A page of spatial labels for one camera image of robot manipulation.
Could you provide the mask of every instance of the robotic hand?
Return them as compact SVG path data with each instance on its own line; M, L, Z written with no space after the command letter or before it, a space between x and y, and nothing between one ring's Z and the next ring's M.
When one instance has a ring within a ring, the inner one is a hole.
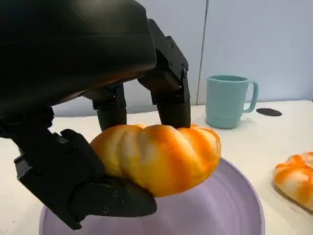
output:
M134 0L2 0L0 137L12 139L18 180L72 229L90 214L157 210L141 187L105 174L84 137L51 133L52 106L93 101L102 130L126 124L123 83L150 90L161 123L190 126L188 63Z

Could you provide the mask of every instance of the twisted bread roll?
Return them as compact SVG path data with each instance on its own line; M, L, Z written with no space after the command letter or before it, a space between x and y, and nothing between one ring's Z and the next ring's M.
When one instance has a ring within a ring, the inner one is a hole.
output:
M313 211L313 152L291 156L277 165L274 182L288 197Z
M120 125L107 129L91 146L109 175L127 178L154 197L186 191L207 179L221 156L219 136L192 125Z

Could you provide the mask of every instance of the screw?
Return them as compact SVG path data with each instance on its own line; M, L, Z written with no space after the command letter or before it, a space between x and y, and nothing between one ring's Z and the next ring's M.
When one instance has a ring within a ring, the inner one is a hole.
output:
M103 214L107 214L109 212L109 208L108 207L104 207L103 208Z
M121 201L120 206L123 207L124 204L125 204L125 202L124 202L124 200L123 200L123 201Z
M44 175L44 172L42 170L36 169L36 171L35 171L35 177L36 178L41 178L41 177L43 177L43 175Z

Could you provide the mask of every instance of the pastry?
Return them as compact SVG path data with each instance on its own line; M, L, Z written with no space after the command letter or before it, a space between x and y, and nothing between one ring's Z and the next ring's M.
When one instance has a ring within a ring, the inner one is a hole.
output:
M112 176L129 179L154 197L181 193L206 180L221 157L219 136L192 125L119 125L91 143Z
M291 156L277 165L274 183L288 197L313 211L313 152Z

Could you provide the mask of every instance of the mug handle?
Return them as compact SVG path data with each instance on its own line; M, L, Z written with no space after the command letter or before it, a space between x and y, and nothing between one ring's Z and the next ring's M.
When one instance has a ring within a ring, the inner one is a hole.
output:
M248 109L243 110L243 113L251 113L255 109L256 102L258 101L259 96L259 84L256 82L250 82L253 84L253 96L250 107Z

